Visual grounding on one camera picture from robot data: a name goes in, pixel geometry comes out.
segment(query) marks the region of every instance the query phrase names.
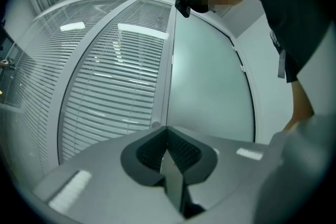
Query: sticker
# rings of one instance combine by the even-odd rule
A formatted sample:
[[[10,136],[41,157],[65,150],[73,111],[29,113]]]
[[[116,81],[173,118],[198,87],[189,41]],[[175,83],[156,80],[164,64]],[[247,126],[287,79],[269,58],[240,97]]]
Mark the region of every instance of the sticker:
[[[55,211],[65,214],[75,203],[90,181],[92,175],[84,170],[79,171],[73,179],[49,202]]]
[[[256,161],[261,160],[263,153],[262,152],[256,152],[256,151],[251,151],[251,150],[247,150],[245,148],[240,148],[237,150],[236,152],[238,155],[246,157],[246,158],[250,158],[250,159],[255,159]]]

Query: white wall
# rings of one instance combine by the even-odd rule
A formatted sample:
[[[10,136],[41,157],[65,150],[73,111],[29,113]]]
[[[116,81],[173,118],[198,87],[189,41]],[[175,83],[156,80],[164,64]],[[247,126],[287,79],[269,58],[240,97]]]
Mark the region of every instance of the white wall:
[[[336,26],[331,22],[320,46],[298,73],[315,114],[336,113]]]
[[[264,13],[259,0],[243,0],[225,13],[223,21],[232,34],[239,37]]]
[[[268,144],[292,116],[290,83],[279,79],[279,54],[269,36],[270,28],[263,14],[238,38],[236,47],[249,74],[256,113],[256,142]]]
[[[5,30],[14,41],[17,41],[30,27],[36,15],[30,0],[8,0],[5,13]]]

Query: glass wall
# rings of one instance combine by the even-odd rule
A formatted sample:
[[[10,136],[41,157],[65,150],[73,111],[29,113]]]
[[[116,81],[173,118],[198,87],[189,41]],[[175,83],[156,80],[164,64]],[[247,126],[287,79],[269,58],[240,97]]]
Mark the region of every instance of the glass wall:
[[[59,126],[59,158],[150,128],[171,5],[138,0],[93,41],[66,93]]]
[[[176,14],[167,124],[233,140],[254,139],[251,96],[228,37]]]
[[[32,188],[49,172],[48,113],[63,67],[86,33],[125,1],[72,3],[37,19],[18,41],[21,53],[15,57],[17,69],[5,72],[0,82],[4,101],[1,114],[8,162],[26,187]]]

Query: glass door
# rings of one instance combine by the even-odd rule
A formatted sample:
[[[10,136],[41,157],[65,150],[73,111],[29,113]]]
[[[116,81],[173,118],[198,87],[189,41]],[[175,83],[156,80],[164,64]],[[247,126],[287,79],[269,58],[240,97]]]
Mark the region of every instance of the glass door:
[[[167,125],[253,141],[253,106],[245,74],[227,36],[176,13]]]

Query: fluorescent light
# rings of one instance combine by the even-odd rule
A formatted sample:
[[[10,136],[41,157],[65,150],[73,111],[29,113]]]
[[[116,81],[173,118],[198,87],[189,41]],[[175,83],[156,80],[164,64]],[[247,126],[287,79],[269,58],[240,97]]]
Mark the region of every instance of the fluorescent light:
[[[150,85],[150,84],[149,84],[149,83],[147,83],[147,82],[142,82],[142,81],[139,81],[139,80],[133,80],[133,79],[129,79],[128,81],[130,81],[130,82],[134,82],[134,83],[139,83],[139,84]]]
[[[93,74],[98,75],[98,76],[102,76],[102,77],[112,78],[112,76],[110,76],[110,75],[105,75],[105,74],[101,74],[101,73],[93,73]]]
[[[129,121],[129,120],[122,120],[122,121],[126,121],[126,122],[129,122],[129,123],[138,123],[136,121]]]
[[[89,110],[89,109],[88,109],[88,111],[90,111],[90,112],[92,112],[92,113],[95,113],[95,114],[97,114],[97,115],[100,115],[100,116],[104,116],[104,117],[105,117],[105,114],[102,114],[102,113],[98,113],[98,112],[96,112],[96,111],[93,111],[93,110]]]
[[[157,31],[151,28],[142,27],[138,25],[129,25],[129,24],[118,24],[118,28],[121,31],[136,32],[139,34],[145,34],[152,37],[157,37],[161,39],[167,39],[169,34],[161,31]]]
[[[61,31],[70,31],[70,30],[76,30],[76,29],[84,29],[85,24],[83,22],[78,22],[78,23],[73,23],[73,24],[68,24],[68,25],[62,25],[60,27]]]

